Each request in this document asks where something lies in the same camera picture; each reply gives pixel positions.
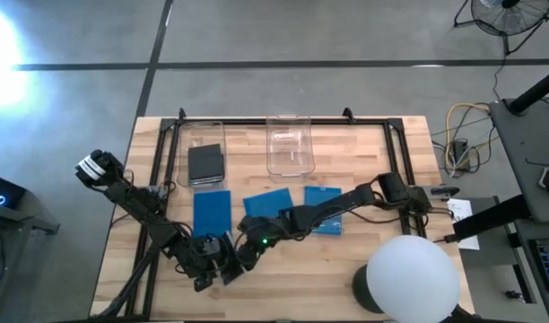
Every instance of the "electric fan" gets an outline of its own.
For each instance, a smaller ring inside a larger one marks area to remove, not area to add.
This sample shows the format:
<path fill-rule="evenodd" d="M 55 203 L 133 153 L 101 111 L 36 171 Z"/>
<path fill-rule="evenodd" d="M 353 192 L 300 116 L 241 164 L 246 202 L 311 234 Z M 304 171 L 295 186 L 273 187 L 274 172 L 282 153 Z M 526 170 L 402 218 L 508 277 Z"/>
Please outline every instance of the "electric fan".
<path fill-rule="evenodd" d="M 457 22 L 458 16 L 471 1 L 473 20 Z M 509 55 L 526 43 L 537 29 L 549 19 L 549 0 L 466 0 L 454 17 L 454 27 L 475 23 L 481 30 L 501 36 L 504 52 Z M 528 35 L 512 50 L 508 36 L 529 31 Z"/>

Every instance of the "white sphere lamp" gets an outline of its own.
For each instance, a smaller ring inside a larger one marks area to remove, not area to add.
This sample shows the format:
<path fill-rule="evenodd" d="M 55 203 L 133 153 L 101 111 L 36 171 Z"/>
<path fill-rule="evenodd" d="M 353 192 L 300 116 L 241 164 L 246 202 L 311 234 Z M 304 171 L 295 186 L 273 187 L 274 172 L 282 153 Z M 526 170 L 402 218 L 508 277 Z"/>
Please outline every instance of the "white sphere lamp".
<path fill-rule="evenodd" d="M 387 241 L 353 279 L 361 306 L 399 323 L 437 323 L 458 305 L 458 272 L 446 252 L 425 238 Z"/>

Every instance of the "gray floor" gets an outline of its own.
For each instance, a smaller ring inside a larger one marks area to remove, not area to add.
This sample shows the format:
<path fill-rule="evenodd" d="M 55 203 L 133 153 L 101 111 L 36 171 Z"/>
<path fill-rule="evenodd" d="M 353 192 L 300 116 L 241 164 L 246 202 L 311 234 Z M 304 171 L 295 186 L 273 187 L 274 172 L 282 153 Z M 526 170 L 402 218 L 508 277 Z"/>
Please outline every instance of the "gray floor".
<path fill-rule="evenodd" d="M 0 37 L 0 61 L 148 62 L 163 4 L 0 0 L 0 31 L 14 35 L 12 41 Z M 501 59 L 500 39 L 475 26 L 451 28 L 460 5 L 459 0 L 177 1 L 161 61 Z M 512 58 L 549 58 L 549 22 Z M 350 107 L 365 115 L 426 115 L 435 133 L 443 130 L 452 104 L 495 100 L 497 68 L 158 71 L 146 115 L 176 115 L 179 107 L 192 116 L 336 115 Z M 549 65 L 506 66 L 498 92 L 515 97 L 548 72 Z M 76 180 L 74 165 L 94 148 L 125 159 L 144 78 L 145 71 L 0 68 L 0 176 L 33 191 L 62 225 L 56 237 L 43 237 L 33 250 L 37 257 L 31 255 L 31 263 L 39 269 L 22 271 L 6 322 L 86 317 L 113 205 Z M 483 117 L 475 111 L 468 120 Z M 491 126 L 486 120 L 460 136 L 482 142 Z M 492 161 L 478 173 L 461 179 L 442 174 L 443 180 L 461 187 L 461 196 L 516 195 L 499 142 L 492 152 Z M 479 314 L 515 319 L 511 313 L 517 310 L 525 313 L 518 319 L 547 321 L 539 306 L 502 299 L 504 289 L 516 288 L 508 268 L 467 271 Z M 493 275 L 503 278 L 499 285 L 487 283 Z"/>

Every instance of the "transparent plastic bin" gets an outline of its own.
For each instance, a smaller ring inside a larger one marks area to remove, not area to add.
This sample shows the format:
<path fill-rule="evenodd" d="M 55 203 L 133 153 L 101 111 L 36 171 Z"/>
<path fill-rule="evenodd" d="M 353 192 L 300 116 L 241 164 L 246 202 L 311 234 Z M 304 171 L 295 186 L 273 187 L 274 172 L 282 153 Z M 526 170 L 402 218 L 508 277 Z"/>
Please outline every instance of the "transparent plastic bin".
<path fill-rule="evenodd" d="M 217 164 L 217 151 L 220 151 L 222 156 L 221 166 Z M 190 165 L 189 167 L 189 159 L 192 160 L 195 153 L 198 153 L 199 158 L 197 159 L 197 164 Z M 220 167 L 222 167 L 221 176 L 217 173 Z M 211 174 L 214 174 L 214 176 L 201 176 L 201 172 L 208 173 L 209 171 Z M 218 190 L 225 188 L 226 176 L 227 147 L 224 134 L 224 124 L 218 121 L 205 121 L 187 123 L 181 126 L 179 129 L 178 184 L 182 187 L 193 188 L 196 190 Z"/>
<path fill-rule="evenodd" d="M 266 155 L 272 180 L 306 179 L 315 169 L 310 117 L 267 117 Z"/>

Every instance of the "blue towel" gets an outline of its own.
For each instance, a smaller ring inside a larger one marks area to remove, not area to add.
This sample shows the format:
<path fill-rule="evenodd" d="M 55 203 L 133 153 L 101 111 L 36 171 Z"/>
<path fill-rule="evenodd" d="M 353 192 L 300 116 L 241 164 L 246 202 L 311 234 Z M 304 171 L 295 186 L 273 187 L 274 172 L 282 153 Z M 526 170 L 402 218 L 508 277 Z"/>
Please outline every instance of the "blue towel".
<path fill-rule="evenodd" d="M 248 216 L 276 217 L 278 210 L 292 207 L 291 192 L 288 188 L 243 198 L 242 201 Z"/>
<path fill-rule="evenodd" d="M 231 230 L 230 191 L 195 193 L 193 204 L 193 236 L 220 236 Z"/>
<path fill-rule="evenodd" d="M 304 204 L 317 205 L 342 194 L 340 188 L 304 187 Z M 342 215 L 325 220 L 313 232 L 340 235 L 343 231 Z"/>

